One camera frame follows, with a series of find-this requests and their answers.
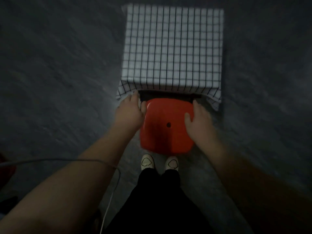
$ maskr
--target foot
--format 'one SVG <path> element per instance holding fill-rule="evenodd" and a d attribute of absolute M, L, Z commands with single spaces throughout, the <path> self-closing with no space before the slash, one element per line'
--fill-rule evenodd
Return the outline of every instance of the foot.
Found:
<path fill-rule="evenodd" d="M 154 159 L 149 154 L 143 155 L 141 160 L 141 170 L 143 171 L 145 168 L 155 168 Z"/>
<path fill-rule="evenodd" d="M 177 161 L 177 157 L 168 157 L 166 164 L 165 164 L 165 170 L 173 169 L 178 171 L 179 170 L 179 162 Z"/>

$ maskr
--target black pants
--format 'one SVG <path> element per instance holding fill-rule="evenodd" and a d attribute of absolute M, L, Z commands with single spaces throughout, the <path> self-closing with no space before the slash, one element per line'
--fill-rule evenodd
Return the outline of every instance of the black pants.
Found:
<path fill-rule="evenodd" d="M 180 188 L 180 175 L 166 170 L 144 169 L 138 185 L 106 228 L 106 233 L 120 230 L 135 232 L 203 231 L 212 229 L 198 207 Z"/>

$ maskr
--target person's left hand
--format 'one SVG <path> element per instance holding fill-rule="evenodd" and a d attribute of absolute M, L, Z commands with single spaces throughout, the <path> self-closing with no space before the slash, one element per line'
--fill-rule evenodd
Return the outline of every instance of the person's left hand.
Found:
<path fill-rule="evenodd" d="M 136 133 L 142 126 L 146 113 L 146 102 L 138 106 L 139 94 L 136 90 L 128 95 L 119 105 L 115 113 L 114 127 L 129 133 Z"/>

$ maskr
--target cable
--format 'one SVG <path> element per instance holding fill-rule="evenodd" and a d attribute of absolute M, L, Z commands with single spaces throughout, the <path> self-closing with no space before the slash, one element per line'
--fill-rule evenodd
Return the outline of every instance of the cable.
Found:
<path fill-rule="evenodd" d="M 16 162 L 4 162 L 4 163 L 0 163 L 0 168 L 9 167 L 9 166 L 15 166 L 15 165 L 21 165 L 21 164 L 27 164 L 27 163 L 32 163 L 32 162 L 43 162 L 43 161 L 99 162 L 99 163 L 108 165 L 108 166 L 110 166 L 112 168 L 115 168 L 118 171 L 118 180 L 117 180 L 116 186 L 115 186 L 115 188 L 114 188 L 114 190 L 113 190 L 113 192 L 111 194 L 110 200 L 108 202 L 108 206 L 106 208 L 106 211 L 105 211 L 105 214 L 104 214 L 104 217 L 103 217 L 101 230 L 99 232 L 99 234 L 101 234 L 102 231 L 103 231 L 103 226 L 104 226 L 104 221 L 105 221 L 105 218 L 106 218 L 107 211 L 108 211 L 108 209 L 110 207 L 110 203 L 112 201 L 114 192 L 117 189 L 117 186 L 118 186 L 119 181 L 120 181 L 120 175 L 121 175 L 120 169 L 118 167 L 116 167 L 114 165 L 111 165 L 108 162 L 105 162 L 105 161 L 100 160 L 100 159 L 62 158 L 62 157 L 60 157 L 60 158 L 33 158 L 33 159 L 27 159 L 27 160 L 20 160 L 20 161 L 16 161 Z"/>

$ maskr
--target dark tile floor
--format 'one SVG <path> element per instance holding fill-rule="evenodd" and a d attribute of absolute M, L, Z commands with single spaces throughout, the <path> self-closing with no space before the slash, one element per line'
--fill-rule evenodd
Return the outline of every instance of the dark tile floor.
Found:
<path fill-rule="evenodd" d="M 10 159 L 76 157 L 107 131 L 128 2 L 225 7 L 216 126 L 257 167 L 311 195 L 310 0 L 0 0 L 0 150 Z M 119 165 L 107 223 L 135 186 L 143 153 L 136 135 Z M 154 158 L 162 172 L 165 157 Z M 217 232 L 251 232 L 197 148 L 180 164 L 183 190 Z M 0 199 L 23 197 L 61 166 L 18 167 Z"/>

